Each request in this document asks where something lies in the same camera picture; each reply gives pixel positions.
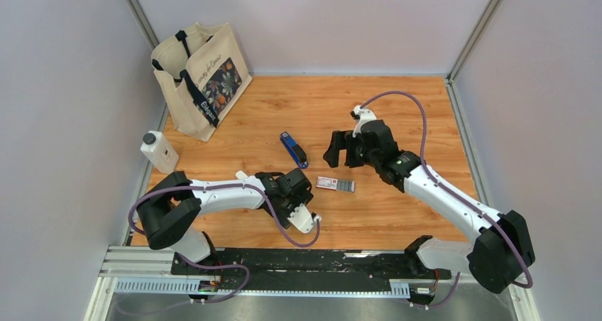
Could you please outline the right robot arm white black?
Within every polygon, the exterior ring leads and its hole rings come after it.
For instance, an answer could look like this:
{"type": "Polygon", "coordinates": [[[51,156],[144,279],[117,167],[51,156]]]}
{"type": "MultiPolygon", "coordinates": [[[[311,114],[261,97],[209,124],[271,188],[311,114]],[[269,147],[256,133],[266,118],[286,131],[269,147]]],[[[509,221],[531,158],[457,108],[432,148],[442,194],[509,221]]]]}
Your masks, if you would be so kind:
{"type": "Polygon", "coordinates": [[[381,180],[431,207],[466,237],[465,242],[425,236],[410,245],[406,271],[416,278],[443,268],[471,274],[491,293],[502,293],[535,262],[526,219],[499,212],[451,185],[423,159],[398,147],[385,123],[376,119],[354,131],[333,131],[323,159],[329,167],[371,166],[381,180]]]}

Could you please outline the blue stapler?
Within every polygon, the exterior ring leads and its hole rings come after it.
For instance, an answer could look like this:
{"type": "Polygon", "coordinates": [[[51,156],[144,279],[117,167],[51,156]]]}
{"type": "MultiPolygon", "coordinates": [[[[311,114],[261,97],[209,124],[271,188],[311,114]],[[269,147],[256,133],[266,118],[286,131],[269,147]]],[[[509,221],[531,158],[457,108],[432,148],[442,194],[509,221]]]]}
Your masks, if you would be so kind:
{"type": "Polygon", "coordinates": [[[307,154],[288,132],[285,131],[280,134],[280,142],[299,168],[308,168],[309,161],[307,159],[307,154]]]}

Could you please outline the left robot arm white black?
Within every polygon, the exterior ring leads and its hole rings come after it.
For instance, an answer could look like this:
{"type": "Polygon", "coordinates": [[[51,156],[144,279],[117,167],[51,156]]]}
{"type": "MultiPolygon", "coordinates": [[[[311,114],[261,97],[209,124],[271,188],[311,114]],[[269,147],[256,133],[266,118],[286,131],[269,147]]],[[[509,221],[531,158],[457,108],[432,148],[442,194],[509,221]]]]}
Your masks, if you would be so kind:
{"type": "Polygon", "coordinates": [[[140,197],[128,212],[132,230],[146,237],[152,250],[171,249],[199,274],[217,265],[209,237],[193,227],[199,216],[228,210],[265,210],[284,232],[289,227],[307,234],[319,231],[322,218],[311,212],[312,184],[296,168],[289,173],[242,171],[234,180],[191,180],[176,171],[140,197]]]}

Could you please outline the white stapler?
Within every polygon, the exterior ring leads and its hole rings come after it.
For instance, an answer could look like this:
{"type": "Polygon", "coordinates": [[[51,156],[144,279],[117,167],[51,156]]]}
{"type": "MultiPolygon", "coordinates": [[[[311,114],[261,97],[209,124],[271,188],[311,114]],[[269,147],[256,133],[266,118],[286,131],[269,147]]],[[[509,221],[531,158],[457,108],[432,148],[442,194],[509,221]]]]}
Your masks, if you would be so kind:
{"type": "Polygon", "coordinates": [[[237,171],[235,173],[235,176],[239,180],[243,180],[243,179],[246,179],[248,177],[248,175],[245,172],[243,172],[242,170],[237,171]]]}

